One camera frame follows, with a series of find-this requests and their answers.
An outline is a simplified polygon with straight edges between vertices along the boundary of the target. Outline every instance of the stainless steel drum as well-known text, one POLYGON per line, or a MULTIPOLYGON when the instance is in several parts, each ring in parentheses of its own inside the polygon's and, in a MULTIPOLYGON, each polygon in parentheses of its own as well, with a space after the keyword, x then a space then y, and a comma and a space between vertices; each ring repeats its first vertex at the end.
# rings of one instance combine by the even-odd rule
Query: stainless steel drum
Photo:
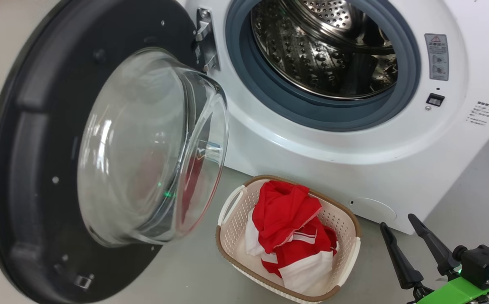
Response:
POLYGON ((277 73, 303 90, 337 100, 368 98, 396 83, 396 55, 371 19, 344 1, 303 4, 302 8, 317 14, 315 18, 339 29, 337 35, 351 48, 310 35, 303 29, 306 19, 295 21, 296 8, 263 0, 252 10, 251 23, 259 49, 277 73), (390 51, 375 54, 377 48, 390 51))

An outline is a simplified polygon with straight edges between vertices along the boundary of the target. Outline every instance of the green plastic part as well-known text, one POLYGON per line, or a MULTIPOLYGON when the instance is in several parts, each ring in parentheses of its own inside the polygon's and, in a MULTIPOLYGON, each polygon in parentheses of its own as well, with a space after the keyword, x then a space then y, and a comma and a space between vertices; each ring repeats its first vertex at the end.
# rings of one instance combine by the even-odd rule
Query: green plastic part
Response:
POLYGON ((487 293, 489 289, 481 290, 459 277, 422 298, 418 304, 466 304, 487 293))

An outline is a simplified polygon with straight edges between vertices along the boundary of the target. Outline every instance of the warning label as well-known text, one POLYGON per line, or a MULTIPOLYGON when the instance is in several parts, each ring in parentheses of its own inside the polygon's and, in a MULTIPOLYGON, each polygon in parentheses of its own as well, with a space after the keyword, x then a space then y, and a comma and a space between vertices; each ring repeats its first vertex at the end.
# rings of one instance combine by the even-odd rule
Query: warning label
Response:
POLYGON ((430 62, 430 79, 448 80, 448 45, 447 36, 426 33, 426 46, 430 62))
POLYGON ((473 125, 486 125, 489 123, 489 103, 477 102, 466 117, 466 122, 473 125))

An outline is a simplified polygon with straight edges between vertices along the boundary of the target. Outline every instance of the metal hinge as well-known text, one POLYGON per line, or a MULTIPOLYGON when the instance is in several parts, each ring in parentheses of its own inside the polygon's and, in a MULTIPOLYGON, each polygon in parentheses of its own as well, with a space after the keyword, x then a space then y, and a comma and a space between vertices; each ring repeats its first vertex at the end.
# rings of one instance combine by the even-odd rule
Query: metal hinge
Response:
POLYGON ((212 69, 220 71, 218 49, 216 48, 211 18, 212 13, 210 10, 207 8, 198 8, 196 41, 201 44, 203 56, 205 57, 204 72, 212 69))

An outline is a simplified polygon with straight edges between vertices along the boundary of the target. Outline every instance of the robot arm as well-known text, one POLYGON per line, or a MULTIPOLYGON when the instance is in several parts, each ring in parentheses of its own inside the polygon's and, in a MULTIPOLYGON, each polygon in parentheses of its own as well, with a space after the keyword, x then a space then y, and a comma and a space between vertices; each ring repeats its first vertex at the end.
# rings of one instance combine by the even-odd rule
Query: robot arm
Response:
POLYGON ((408 215, 419 237, 423 238, 438 264, 441 275, 447 276, 447 284, 432 290, 422 284, 423 277, 410 264, 397 245, 391 229, 381 223, 380 229, 391 256, 394 270, 402 289, 413 289, 418 304, 478 304, 489 303, 489 247, 481 245, 474 250, 458 246, 454 253, 428 229, 414 214, 408 215), (458 273, 454 268, 462 265, 458 273))

